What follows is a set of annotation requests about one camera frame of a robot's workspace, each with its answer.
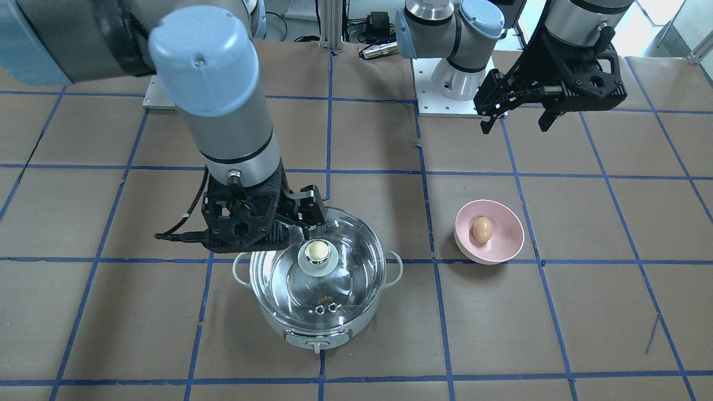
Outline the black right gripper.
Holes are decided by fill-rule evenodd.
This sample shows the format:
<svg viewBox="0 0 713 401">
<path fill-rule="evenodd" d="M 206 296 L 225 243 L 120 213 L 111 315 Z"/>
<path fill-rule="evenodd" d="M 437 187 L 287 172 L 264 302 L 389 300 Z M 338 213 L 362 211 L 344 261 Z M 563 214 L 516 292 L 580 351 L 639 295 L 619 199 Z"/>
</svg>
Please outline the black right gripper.
<svg viewBox="0 0 713 401">
<path fill-rule="evenodd" d="M 235 177 L 227 184 L 210 178 L 202 213 L 207 224 L 202 244 L 214 253 L 282 250 L 308 241 L 310 231 L 326 223 L 318 187 L 291 190 L 283 167 L 250 187 Z"/>
</svg>

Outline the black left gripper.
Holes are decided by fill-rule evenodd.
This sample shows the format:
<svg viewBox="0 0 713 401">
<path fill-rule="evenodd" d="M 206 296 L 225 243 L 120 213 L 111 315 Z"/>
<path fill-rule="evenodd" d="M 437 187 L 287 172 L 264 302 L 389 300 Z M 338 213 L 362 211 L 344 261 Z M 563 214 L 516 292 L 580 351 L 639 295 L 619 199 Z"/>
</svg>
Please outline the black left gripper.
<svg viewBox="0 0 713 401">
<path fill-rule="evenodd" d="M 542 104 L 540 131 L 568 112 L 609 111 L 627 98 L 609 25 L 595 28 L 592 46 L 574 46 L 542 27 L 506 72 L 492 69 L 474 98 L 480 127 L 489 135 L 504 112 Z"/>
</svg>

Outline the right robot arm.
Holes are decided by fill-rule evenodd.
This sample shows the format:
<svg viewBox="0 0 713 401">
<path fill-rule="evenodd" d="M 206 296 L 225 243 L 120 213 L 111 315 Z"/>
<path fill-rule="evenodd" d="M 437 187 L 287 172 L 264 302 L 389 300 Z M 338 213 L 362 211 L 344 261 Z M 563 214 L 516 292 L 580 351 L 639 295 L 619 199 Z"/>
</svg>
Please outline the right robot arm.
<svg viewBox="0 0 713 401">
<path fill-rule="evenodd" d="M 34 86 L 158 77 L 204 159 L 204 231 L 157 239 L 214 253 L 277 251 L 325 223 L 319 190 L 295 192 L 260 80 L 250 1 L 3 1 L 2 67 Z"/>
</svg>

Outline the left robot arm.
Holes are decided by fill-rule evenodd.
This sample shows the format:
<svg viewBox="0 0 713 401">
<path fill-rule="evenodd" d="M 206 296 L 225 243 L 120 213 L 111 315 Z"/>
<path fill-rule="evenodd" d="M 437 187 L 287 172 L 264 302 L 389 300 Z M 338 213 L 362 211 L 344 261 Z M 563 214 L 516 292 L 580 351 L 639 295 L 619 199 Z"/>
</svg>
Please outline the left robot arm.
<svg viewBox="0 0 713 401">
<path fill-rule="evenodd" d="M 506 18 L 489 1 L 407 1 L 395 16 L 404 58 L 436 58 L 436 91 L 472 101 L 489 134 L 496 119 L 540 104 L 540 130 L 568 112 L 609 111 L 627 98 L 613 46 L 630 1 L 547 1 L 535 31 L 507 72 L 488 69 Z"/>
</svg>

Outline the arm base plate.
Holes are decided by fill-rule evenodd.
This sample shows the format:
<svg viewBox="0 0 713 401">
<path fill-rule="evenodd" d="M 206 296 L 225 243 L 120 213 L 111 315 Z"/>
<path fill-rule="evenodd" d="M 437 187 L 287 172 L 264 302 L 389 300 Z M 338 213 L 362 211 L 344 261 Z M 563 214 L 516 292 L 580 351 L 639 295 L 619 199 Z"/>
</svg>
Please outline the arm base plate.
<svg viewBox="0 0 713 401">
<path fill-rule="evenodd" d="M 485 68 L 476 73 L 460 71 L 445 58 L 417 58 L 412 60 L 413 84 L 421 115 L 443 118 L 475 118 L 475 94 L 486 74 L 495 67 L 492 58 Z"/>
<path fill-rule="evenodd" d="M 158 75 L 153 75 L 150 78 L 143 100 L 143 107 L 153 111 L 175 111 L 177 109 L 173 100 L 165 92 Z"/>
</svg>

